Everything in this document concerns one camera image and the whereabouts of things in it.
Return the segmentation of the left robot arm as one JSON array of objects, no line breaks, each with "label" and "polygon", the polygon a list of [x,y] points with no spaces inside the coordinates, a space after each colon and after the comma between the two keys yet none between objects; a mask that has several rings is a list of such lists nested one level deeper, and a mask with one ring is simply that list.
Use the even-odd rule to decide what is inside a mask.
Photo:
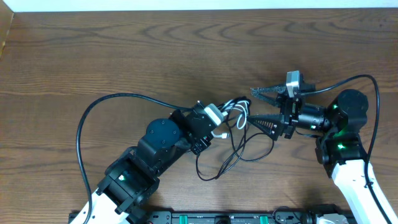
[{"label": "left robot arm", "polygon": [[175,110],[149,123],[136,146],[127,148],[105,171],[73,223],[145,223],[141,207],[158,189],[159,177],[187,151],[199,154],[210,146],[212,132],[225,113],[214,104],[197,103],[189,114]]}]

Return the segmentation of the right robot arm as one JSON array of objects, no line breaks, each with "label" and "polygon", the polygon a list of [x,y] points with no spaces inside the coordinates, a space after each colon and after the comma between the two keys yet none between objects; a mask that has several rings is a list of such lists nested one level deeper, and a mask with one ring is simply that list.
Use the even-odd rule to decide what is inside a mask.
[{"label": "right robot arm", "polygon": [[327,107],[306,97],[314,85],[253,88],[256,98],[280,109],[277,114],[252,115],[248,121],[273,141],[290,139],[296,129],[315,131],[315,153],[327,176],[344,195],[357,223],[397,223],[397,215],[380,188],[360,130],[367,123],[368,98],[358,90],[342,91]]}]

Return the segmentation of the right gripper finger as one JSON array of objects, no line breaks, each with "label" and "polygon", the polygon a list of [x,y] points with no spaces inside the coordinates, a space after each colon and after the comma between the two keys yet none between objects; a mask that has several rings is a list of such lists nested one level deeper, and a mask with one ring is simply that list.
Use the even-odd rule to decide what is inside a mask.
[{"label": "right gripper finger", "polygon": [[253,97],[262,100],[271,106],[275,106],[277,108],[281,107],[281,102],[280,100],[276,98],[271,98],[270,96],[267,96],[268,93],[277,93],[277,96],[279,95],[284,95],[284,92],[286,90],[286,86],[280,84],[280,85],[274,85],[274,86],[269,86],[269,87],[255,87],[251,88],[251,94]]},{"label": "right gripper finger", "polygon": [[284,115],[264,114],[248,116],[247,121],[276,141],[284,131]]}]

